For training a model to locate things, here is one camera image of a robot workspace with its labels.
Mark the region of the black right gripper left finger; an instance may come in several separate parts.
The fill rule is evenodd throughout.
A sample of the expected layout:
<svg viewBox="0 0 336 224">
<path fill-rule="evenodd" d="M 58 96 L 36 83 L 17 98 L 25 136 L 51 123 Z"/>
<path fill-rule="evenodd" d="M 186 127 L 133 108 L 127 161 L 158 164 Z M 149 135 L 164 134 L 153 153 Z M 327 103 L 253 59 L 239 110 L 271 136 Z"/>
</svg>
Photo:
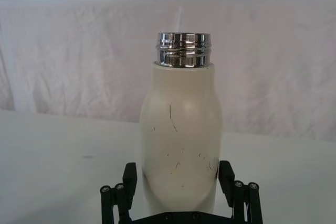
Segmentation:
<svg viewBox="0 0 336 224">
<path fill-rule="evenodd" d="M 114 223 L 113 207 L 118 207 L 119 223 L 132 223 L 129 210 L 137 186 L 137 166 L 135 162 L 127 163 L 122 182 L 114 187 L 104 185 L 100 188 L 102 223 Z"/>
</svg>

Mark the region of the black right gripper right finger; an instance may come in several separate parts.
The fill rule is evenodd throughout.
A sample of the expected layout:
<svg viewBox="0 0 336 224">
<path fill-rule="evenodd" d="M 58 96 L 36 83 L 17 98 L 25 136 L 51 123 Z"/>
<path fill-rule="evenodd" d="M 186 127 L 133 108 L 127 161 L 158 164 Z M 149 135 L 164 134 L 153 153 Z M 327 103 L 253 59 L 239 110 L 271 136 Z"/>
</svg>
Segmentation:
<svg viewBox="0 0 336 224">
<path fill-rule="evenodd" d="M 225 217 L 221 223 L 263 223 L 257 183 L 250 182 L 246 185 L 236 180 L 228 161 L 219 162 L 218 181 L 227 204 L 232 209 L 231 217 Z"/>
</svg>

